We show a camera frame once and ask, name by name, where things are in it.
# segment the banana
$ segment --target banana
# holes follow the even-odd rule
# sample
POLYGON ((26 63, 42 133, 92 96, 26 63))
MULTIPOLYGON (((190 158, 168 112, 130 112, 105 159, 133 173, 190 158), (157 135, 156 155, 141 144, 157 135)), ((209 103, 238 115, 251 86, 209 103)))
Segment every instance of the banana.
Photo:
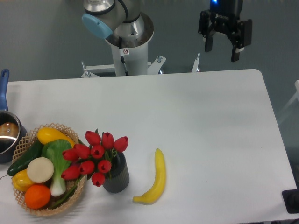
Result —
POLYGON ((133 197, 133 202, 153 204, 162 195, 166 184, 166 168, 163 153, 160 149, 155 152, 156 177, 153 186, 141 196, 133 197))

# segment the gray floor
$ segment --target gray floor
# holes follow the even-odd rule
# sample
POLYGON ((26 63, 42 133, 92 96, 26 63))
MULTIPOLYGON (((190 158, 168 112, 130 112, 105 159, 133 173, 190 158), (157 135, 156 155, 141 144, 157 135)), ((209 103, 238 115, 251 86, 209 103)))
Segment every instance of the gray floor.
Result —
MULTIPOLYGON (((235 63, 222 35, 214 36, 212 52, 204 52, 197 31, 206 9, 209 0, 143 0, 142 11, 155 26, 149 60, 165 56, 165 73, 189 72, 198 53, 202 71, 258 69, 278 118, 299 79, 299 1, 244 0, 241 19, 253 20, 252 44, 235 63)), ((10 81, 80 78, 81 61, 112 64, 109 46, 83 26, 83 13, 79 0, 0 0, 0 70, 10 69, 10 81)), ((293 168, 299 165, 298 112, 299 106, 280 126, 293 168)))

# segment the orange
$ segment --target orange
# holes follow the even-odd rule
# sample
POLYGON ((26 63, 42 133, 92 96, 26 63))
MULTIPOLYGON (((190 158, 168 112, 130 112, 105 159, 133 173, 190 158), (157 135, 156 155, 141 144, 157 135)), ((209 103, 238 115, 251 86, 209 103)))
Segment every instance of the orange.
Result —
POLYGON ((32 185, 25 193, 25 203, 31 209, 40 209, 49 202, 50 198, 50 189, 42 184, 32 185))

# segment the bok choy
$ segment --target bok choy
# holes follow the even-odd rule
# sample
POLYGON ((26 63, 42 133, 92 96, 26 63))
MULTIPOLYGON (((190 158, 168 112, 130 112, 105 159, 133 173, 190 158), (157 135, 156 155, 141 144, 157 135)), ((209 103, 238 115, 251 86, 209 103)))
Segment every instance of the bok choy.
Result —
POLYGON ((61 178, 61 174, 70 166, 71 162, 63 158, 62 152, 70 148, 71 144, 63 139, 49 142, 43 147, 42 156, 51 160, 54 165, 50 186, 53 196, 61 196, 66 191, 65 180, 61 178))

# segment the woven basket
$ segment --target woven basket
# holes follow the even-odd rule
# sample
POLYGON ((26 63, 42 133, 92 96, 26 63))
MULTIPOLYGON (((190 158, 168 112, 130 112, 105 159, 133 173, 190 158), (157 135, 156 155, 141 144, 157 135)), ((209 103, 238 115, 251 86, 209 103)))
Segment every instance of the woven basket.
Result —
MULTIPOLYGON (((23 153, 32 145, 32 143, 37 139, 36 135, 37 132, 40 128, 42 127, 51 127, 55 128, 59 131, 61 131, 63 134, 66 136, 70 137, 76 144, 78 143, 78 135, 71 130, 69 127, 60 125, 60 124, 50 124, 50 125, 41 125, 39 128, 35 128, 33 131, 30 131, 29 133, 26 134, 25 137, 23 137, 20 141, 19 144, 16 146, 14 155, 13 155, 13 162, 15 162, 19 157, 23 155, 23 153)), ((83 177, 81 181, 78 183, 77 189, 75 190, 75 193, 62 205, 60 205, 56 209, 30 209, 26 206, 25 201, 25 192, 23 191, 18 191, 17 189, 14 188, 14 196, 15 199, 17 200, 18 204, 24 208, 27 212, 30 214, 36 215, 36 216, 52 216, 55 214, 58 214, 60 212, 63 212, 64 210, 68 209, 71 207, 76 200, 78 200, 79 196, 82 193, 84 184, 85 184, 86 177, 83 177)), ((66 181, 66 191, 70 190, 71 187, 75 185, 75 181, 66 181)), ((47 206, 50 206, 55 202, 55 198, 51 197, 50 202, 48 203, 47 206)))

